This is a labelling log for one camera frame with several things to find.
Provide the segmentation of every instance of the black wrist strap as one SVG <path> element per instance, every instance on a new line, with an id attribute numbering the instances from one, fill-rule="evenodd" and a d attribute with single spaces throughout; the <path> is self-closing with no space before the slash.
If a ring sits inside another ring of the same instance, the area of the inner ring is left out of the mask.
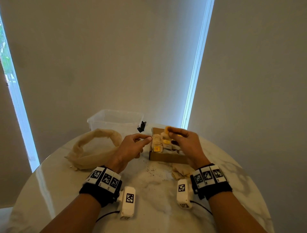
<path id="1" fill-rule="evenodd" d="M 190 176 L 194 194 L 200 199 L 206 197 L 209 200 L 212 196 L 220 192 L 232 192 L 232 188 L 226 177 L 215 164 L 203 166 Z"/>
<path id="2" fill-rule="evenodd" d="M 86 179 L 79 194 L 87 193 L 105 207 L 119 197 L 122 181 L 120 176 L 105 166 L 95 168 Z"/>

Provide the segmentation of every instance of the open cardboard box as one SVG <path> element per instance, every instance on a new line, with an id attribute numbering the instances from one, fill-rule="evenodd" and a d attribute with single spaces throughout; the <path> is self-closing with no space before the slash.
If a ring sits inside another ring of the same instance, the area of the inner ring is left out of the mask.
<path id="1" fill-rule="evenodd" d="M 152 128 L 151 132 L 153 135 L 160 134 L 164 132 L 164 129 L 163 128 Z M 149 160 L 167 162 L 167 163 L 188 164 L 187 158 L 185 155 L 154 152 L 152 151 L 151 144 L 150 144 L 150 151 L 149 151 Z"/>

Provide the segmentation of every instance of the wire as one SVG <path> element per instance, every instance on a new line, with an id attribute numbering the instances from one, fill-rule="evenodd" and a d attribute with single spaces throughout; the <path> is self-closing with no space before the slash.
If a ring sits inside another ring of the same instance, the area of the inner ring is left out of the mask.
<path id="1" fill-rule="evenodd" d="M 213 215 L 212 212 L 210 210 L 208 210 L 205 206 L 203 206 L 203 205 L 201 205 L 201 204 L 199 204 L 199 203 L 197 203 L 195 201 L 190 201 L 190 202 L 195 203 L 195 204 L 201 206 L 202 208 L 206 209 L 206 211 L 208 211 L 211 215 Z"/>
<path id="2" fill-rule="evenodd" d="M 100 219 L 102 219 L 103 217 L 105 217 L 105 216 L 107 216 L 107 215 L 109 215 L 109 214 L 114 214 L 114 213 L 119 213 L 120 211 L 119 210 L 117 210 L 117 211 L 113 211 L 113 212 L 110 212 L 110 213 L 107 213 L 107 214 L 105 214 L 105 215 L 102 215 L 100 218 L 98 218 L 97 220 L 96 220 L 96 222 L 98 222 Z"/>

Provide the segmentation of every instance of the transparent plastic bin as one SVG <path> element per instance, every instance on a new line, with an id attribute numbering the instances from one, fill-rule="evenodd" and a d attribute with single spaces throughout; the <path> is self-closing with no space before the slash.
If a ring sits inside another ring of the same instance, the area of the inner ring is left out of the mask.
<path id="1" fill-rule="evenodd" d="M 142 113 L 103 109 L 88 118 L 87 122 L 92 131 L 97 128 L 112 129 L 126 136 L 138 133 L 143 117 Z"/>

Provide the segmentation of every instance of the yellow tag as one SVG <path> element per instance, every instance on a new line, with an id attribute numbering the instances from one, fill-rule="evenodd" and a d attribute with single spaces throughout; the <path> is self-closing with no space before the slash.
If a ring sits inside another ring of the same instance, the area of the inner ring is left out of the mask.
<path id="1" fill-rule="evenodd" d="M 154 150 L 154 152 L 160 152 L 160 147 L 159 146 L 154 146 L 153 150 Z"/>

